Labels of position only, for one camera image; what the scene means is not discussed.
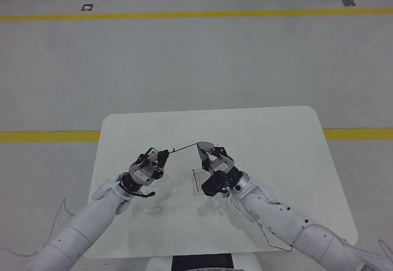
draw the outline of gray floor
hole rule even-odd
[[[93,3],[95,12],[342,8],[338,0]],[[0,15],[81,5],[1,0]],[[118,112],[292,105],[313,107],[323,127],[393,127],[393,15],[0,23],[0,131],[99,129]],[[64,196],[71,211],[84,206],[96,146],[0,144],[0,246],[34,251]],[[379,251],[383,238],[393,248],[393,142],[329,147],[357,246]],[[298,253],[258,256],[265,270],[320,270]],[[0,270],[26,261],[0,253]],[[74,270],[138,270],[146,261],[82,259]]]

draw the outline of wire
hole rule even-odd
[[[386,257],[393,263],[392,259],[389,257],[388,252],[384,249],[383,245],[385,245],[385,247],[388,249],[388,251],[391,253],[393,257],[392,249],[385,243],[385,241],[383,241],[383,239],[379,239],[379,245],[380,245],[380,249],[385,253]]]
[[[56,220],[57,220],[57,218],[58,218],[58,215],[60,214],[60,211],[61,211],[62,206],[64,206],[64,209],[66,210],[66,212],[67,212],[69,215],[74,216],[74,214],[72,214],[72,213],[67,209],[66,198],[64,197],[64,198],[62,199],[60,208],[59,208],[58,211],[56,212],[56,215],[55,215],[55,218],[54,218],[54,222],[52,223],[52,229],[51,229],[51,231],[50,231],[50,234],[49,234],[49,236],[48,236],[46,242],[45,242],[36,252],[31,253],[31,254],[21,254],[21,253],[17,253],[17,252],[15,252],[15,251],[12,251],[11,249],[8,249],[8,248],[6,248],[6,247],[0,247],[0,251],[7,251],[8,253],[11,253],[11,254],[16,255],[16,256],[18,256],[18,257],[31,257],[31,256],[34,256],[34,255],[38,254],[38,253],[39,253],[39,252],[49,243],[50,239],[52,238],[52,233],[54,232],[55,223],[56,223]]]
[[[197,145],[197,144],[198,144],[198,143],[193,143],[193,144],[191,144],[191,145],[189,145],[189,146],[186,146],[186,147],[183,147],[183,148],[179,148],[178,150],[176,150],[175,148],[173,148],[173,149],[172,149],[172,152],[169,152],[169,153],[178,152],[179,150],[184,150],[185,148],[189,148],[189,147],[192,147],[192,146]]]
[[[263,230],[263,225],[261,225],[260,223],[258,223],[258,228],[260,228],[260,230],[263,232],[264,238],[266,238],[266,241],[267,241],[267,244],[269,245],[269,247],[273,247],[274,249],[280,249],[280,250],[286,251],[286,252],[291,252],[291,251],[293,250],[293,247],[290,248],[290,249],[283,249],[282,247],[272,246],[272,245],[269,243],[269,239],[267,238],[267,235],[266,235],[266,233],[265,233],[264,230]]]

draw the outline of white table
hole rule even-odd
[[[110,115],[102,124],[89,195],[105,179],[127,171],[149,147],[172,150],[197,141],[225,147],[240,170],[266,183],[280,201],[356,243],[317,114],[307,106]],[[156,195],[132,200],[85,257],[274,250],[229,200],[194,194],[192,169],[200,168],[196,147],[171,154],[163,178],[148,187]],[[267,235],[273,245],[285,247]]]

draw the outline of yellow stripe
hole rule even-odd
[[[326,140],[393,140],[393,128],[323,129]],[[98,142],[100,131],[2,131],[0,143]]]
[[[393,14],[393,7],[345,8],[345,9],[297,9],[297,10],[250,10],[229,12],[160,12],[134,14],[67,14],[0,16],[0,22],[75,21],[75,20],[141,20],[178,18],[225,18],[225,17],[285,17],[285,16],[346,16]]]
[[[326,140],[393,140],[393,128],[323,129]]]
[[[98,142],[100,131],[2,131],[0,143]]]

